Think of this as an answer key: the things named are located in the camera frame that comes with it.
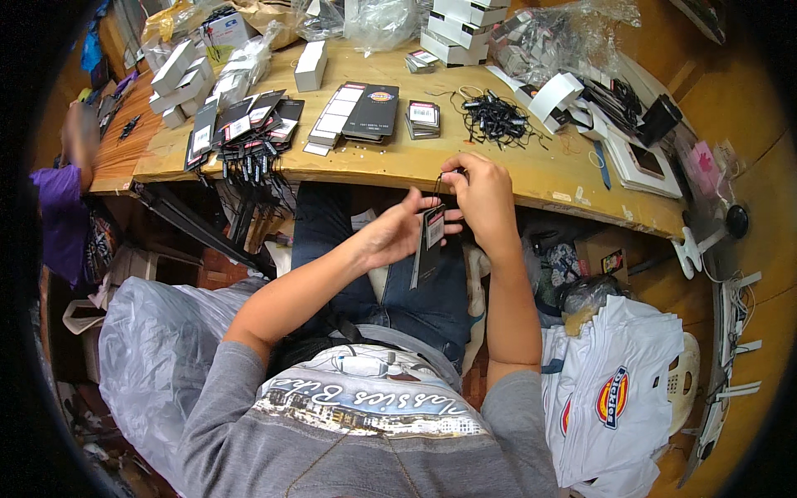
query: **stack of folded white t-shirts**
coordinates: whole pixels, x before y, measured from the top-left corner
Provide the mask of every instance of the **stack of folded white t-shirts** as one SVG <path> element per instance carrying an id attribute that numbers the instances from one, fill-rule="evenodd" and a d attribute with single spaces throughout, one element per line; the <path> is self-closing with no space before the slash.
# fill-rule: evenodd
<path id="1" fill-rule="evenodd" d="M 546 440 L 561 488 L 647 496 L 659 474 L 650 456 L 668 440 L 667 372 L 683 336 L 677 316 L 620 296 L 608 296 L 579 337 L 543 331 Z"/>

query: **graphic print on shirt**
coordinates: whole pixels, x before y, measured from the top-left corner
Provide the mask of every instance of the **graphic print on shirt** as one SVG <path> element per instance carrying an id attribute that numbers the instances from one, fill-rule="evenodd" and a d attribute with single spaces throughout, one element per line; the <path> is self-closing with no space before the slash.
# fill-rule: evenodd
<path id="1" fill-rule="evenodd" d="M 628 401 L 628 369 L 620 366 L 598 393 L 595 411 L 607 429 L 617 429 L 617 419 Z"/>
<path id="2" fill-rule="evenodd" d="M 567 396 L 567 402 L 564 403 L 564 409 L 562 410 L 562 416 L 560 419 L 559 428 L 562 429 L 562 435 L 567 436 L 567 424 L 570 422 L 570 398 L 573 397 L 571 393 L 570 396 Z"/>
<path id="3" fill-rule="evenodd" d="M 429 363 L 380 346 L 332 347 L 271 378 L 261 392 L 251 416 L 289 418 L 335 433 L 390 438 L 489 433 L 478 412 Z"/>

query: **brown paper bag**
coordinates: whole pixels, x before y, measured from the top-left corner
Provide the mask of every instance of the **brown paper bag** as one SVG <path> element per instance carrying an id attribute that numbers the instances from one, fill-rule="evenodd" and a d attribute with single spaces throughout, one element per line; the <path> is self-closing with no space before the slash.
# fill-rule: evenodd
<path id="1" fill-rule="evenodd" d="M 299 39 L 293 31 L 296 22 L 290 0 L 232 0 L 230 3 L 260 34 L 265 33 L 266 26 L 273 20 L 285 25 L 285 29 L 271 42 L 271 50 L 281 49 Z"/>

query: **hang tag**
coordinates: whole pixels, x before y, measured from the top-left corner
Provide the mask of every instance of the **hang tag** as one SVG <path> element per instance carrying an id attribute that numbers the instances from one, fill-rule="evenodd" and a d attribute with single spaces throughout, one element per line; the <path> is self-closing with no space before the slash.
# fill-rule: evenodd
<path id="1" fill-rule="evenodd" d="M 421 216 L 421 233 L 410 280 L 410 290 L 429 280 L 438 267 L 440 247 L 445 227 L 446 205 L 441 204 L 424 211 Z"/>

